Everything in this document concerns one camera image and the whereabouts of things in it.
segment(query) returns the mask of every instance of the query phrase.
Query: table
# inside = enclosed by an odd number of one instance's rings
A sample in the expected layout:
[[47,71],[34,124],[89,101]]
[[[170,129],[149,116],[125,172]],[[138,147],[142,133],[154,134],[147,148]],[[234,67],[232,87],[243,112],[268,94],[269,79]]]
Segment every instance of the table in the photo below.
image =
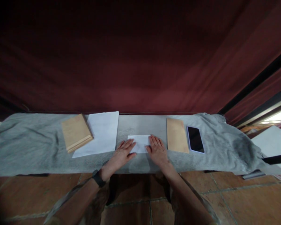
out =
[[[41,173],[91,173],[112,156],[107,152],[72,158],[66,151],[61,121],[75,115],[17,113],[0,126],[0,176]],[[200,129],[205,154],[168,151],[178,172],[191,170],[251,172],[264,162],[251,140],[225,123],[221,115],[120,115],[117,145],[128,135],[158,136],[167,143],[166,118],[181,119],[184,126]],[[117,173],[155,173],[159,168],[148,154],[138,154]]]

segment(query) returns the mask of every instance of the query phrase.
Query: black phone screen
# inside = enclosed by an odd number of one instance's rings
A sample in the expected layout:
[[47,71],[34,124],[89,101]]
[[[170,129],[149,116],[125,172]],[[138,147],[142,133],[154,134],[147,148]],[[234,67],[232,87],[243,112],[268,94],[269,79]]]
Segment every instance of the black phone screen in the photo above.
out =
[[191,150],[204,153],[205,151],[203,148],[203,143],[199,129],[194,127],[187,127],[187,130]]

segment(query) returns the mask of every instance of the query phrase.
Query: black watch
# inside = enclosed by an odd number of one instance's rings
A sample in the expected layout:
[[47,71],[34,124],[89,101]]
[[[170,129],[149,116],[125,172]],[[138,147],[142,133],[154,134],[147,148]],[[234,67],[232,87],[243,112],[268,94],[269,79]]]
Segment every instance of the black watch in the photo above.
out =
[[100,177],[99,173],[98,173],[98,170],[95,170],[93,172],[93,176],[92,178],[96,181],[96,183],[99,185],[99,187],[103,187],[106,182],[102,180],[102,178]]

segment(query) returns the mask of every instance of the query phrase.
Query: dark red backdrop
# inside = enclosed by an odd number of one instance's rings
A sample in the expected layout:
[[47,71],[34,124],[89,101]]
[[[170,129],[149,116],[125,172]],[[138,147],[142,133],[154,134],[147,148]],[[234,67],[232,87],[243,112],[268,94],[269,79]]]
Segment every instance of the dark red backdrop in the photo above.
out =
[[0,96],[30,111],[217,113],[281,53],[281,1],[21,1],[3,15]]

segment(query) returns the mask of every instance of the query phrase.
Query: sheet of paper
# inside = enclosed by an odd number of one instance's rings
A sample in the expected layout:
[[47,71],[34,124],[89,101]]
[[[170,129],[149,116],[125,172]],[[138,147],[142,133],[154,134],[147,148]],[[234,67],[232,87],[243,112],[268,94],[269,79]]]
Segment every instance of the sheet of paper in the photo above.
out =
[[134,142],[136,142],[136,145],[133,147],[130,153],[147,153],[145,146],[150,145],[149,136],[150,135],[129,135],[128,139],[133,138]]
[[114,151],[118,122],[119,112],[90,114],[87,123],[94,139],[77,149],[73,158]]

